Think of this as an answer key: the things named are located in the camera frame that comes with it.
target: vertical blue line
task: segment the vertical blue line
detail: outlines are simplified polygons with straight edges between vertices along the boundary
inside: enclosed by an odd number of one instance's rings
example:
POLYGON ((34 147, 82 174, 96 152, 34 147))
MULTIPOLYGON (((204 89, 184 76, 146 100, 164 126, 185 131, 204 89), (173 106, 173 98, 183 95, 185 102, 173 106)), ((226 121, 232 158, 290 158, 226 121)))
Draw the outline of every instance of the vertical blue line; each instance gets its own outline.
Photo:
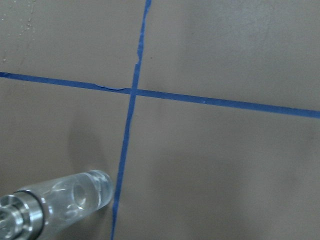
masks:
POLYGON ((111 235, 110 235, 111 240, 113 240, 115 237, 119 201, 120 201, 120 195, 121 195, 121 189, 122 189, 122 183, 123 183, 123 177, 124 177, 125 165, 126 165, 126 159, 127 159, 128 145, 129 145, 129 139, 130 139, 130 126, 131 126, 132 117, 135 110, 137 88, 139 83, 140 69, 141 69, 143 52, 144 52, 146 17, 147 17, 149 8, 151 6, 151 2, 152 0, 146 0, 144 5, 139 44, 137 48, 138 62, 135 64, 135 67, 134 67, 132 88, 131 88, 131 94, 130 94, 130 100, 129 100, 129 106, 128 106, 128 113, 126 116, 121 156, 120 156, 120 162, 119 162, 119 168, 118 168, 118 175, 116 179, 114 201, 112 206, 112 226, 111 226, 111 235))

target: floor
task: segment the floor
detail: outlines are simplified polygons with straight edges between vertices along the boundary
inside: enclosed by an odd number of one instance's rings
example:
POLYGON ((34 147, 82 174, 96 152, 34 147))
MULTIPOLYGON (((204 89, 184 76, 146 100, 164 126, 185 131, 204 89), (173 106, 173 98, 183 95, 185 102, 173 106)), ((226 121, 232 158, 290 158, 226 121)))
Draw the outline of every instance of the floor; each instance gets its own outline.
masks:
POLYGON ((53 240, 320 235, 320 2, 0 2, 0 195, 100 169, 53 240))

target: gray floor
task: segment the gray floor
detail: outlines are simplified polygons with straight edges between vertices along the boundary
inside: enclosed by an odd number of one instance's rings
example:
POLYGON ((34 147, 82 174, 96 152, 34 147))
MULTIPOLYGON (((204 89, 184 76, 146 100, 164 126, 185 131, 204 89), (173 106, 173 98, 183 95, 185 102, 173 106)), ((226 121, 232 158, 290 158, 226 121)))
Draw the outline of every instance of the gray floor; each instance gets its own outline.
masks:
MULTIPOLYGON (((130 88, 144 7, 1 1, 0 72, 130 88)), ((319 10, 153 0, 138 88, 320 111, 319 10)), ((116 183, 129 102, 0 78, 0 195, 91 169, 116 183)), ((320 235, 318 119, 137 96, 130 127, 115 240, 320 235)), ((52 239, 109 239, 112 206, 52 239)))

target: blue line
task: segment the blue line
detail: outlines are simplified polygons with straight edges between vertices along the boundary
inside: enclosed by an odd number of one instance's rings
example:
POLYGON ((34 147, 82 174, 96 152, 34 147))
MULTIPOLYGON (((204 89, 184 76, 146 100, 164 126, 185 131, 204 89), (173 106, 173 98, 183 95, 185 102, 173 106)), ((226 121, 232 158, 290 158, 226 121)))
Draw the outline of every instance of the blue line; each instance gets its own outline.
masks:
POLYGON ((54 85, 61 85, 61 86, 68 86, 68 87, 82 88, 82 89, 92 89, 92 90, 121 93, 121 94, 131 93, 131 88, 113 88, 113 87, 107 87, 107 86, 100 86, 100 85, 97 85, 94 83, 88 83, 88 82, 70 81, 70 80, 54 79, 54 78, 47 78, 47 77, 40 77, 40 76, 29 76, 29 75, 15 74, 15 73, 9 73, 9 72, 0 72, 0 78, 22 80, 22 81, 36 82, 36 83, 43 83, 43 84, 54 84, 54 85))
POLYGON ((114 202, 113 202, 113 206, 112 206, 112 226, 111 226, 111 235, 110 235, 111 240, 113 240, 115 237, 119 201, 120 201, 123 177, 124 177, 125 166, 126 166, 128 145, 129 145, 129 139, 130 139, 130 126, 131 126, 132 117, 133 117, 134 110, 135 110, 136 94, 137 94, 137 88, 138 88, 138 83, 139 83, 142 58, 143 58, 143 53, 144 53, 146 18, 147 18, 149 8, 151 6, 151 2, 152 2, 152 0, 146 0, 145 5, 144 5, 142 25, 141 25, 141 29, 140 29, 139 44, 138 44, 138 48, 137 48, 138 62, 135 64, 135 67, 134 67, 131 95, 130 95, 128 113, 127 113, 126 122, 125 122, 121 156, 120 156, 118 175, 117 175, 116 187, 115 187, 115 193, 114 193, 114 202))
POLYGON ((136 95, 320 119, 320 111, 138 89, 136 95))

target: blue tape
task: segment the blue tape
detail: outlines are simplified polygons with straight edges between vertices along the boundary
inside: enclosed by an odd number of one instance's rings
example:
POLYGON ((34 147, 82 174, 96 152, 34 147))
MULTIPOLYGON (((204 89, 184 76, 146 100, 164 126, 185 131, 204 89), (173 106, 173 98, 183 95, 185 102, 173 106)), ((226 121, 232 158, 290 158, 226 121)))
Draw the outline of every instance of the blue tape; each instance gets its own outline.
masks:
POLYGON ((143 58, 143 53, 144 53, 146 18, 147 18, 147 14, 148 14, 148 11, 151 6, 151 2, 152 2, 152 0, 146 0, 145 5, 144 5, 142 25, 141 25, 141 29, 140 29, 139 44, 138 44, 138 48, 137 48, 138 61, 134 67, 131 95, 130 95, 128 113, 127 113, 126 122, 125 122, 121 156, 120 156, 120 162, 119 162, 119 167, 118 167, 118 175, 117 175, 117 179, 116 179, 115 193, 114 193, 114 198, 113 198, 112 226, 111 226, 111 234, 110 234, 111 240, 113 240, 115 237, 119 201, 120 201, 123 177, 124 177, 125 166, 126 166, 128 145, 129 145, 129 139, 130 139, 130 126, 131 126, 132 117, 133 117, 134 110, 135 110, 136 93, 137 93, 142 58, 143 58))
POLYGON ((131 88, 113 88, 113 87, 107 87, 107 86, 100 86, 100 85, 97 85, 94 83, 88 83, 88 82, 69 81, 69 80, 54 79, 54 78, 47 78, 47 77, 40 77, 40 76, 29 76, 29 75, 15 74, 15 73, 9 73, 9 72, 0 72, 0 78, 22 80, 22 81, 36 82, 36 83, 43 83, 43 84, 54 84, 54 85, 61 85, 61 86, 68 86, 68 87, 82 88, 82 89, 92 89, 92 90, 114 92, 114 93, 121 93, 121 94, 131 93, 131 88))
POLYGON ((320 119, 320 111, 138 89, 138 96, 320 119))

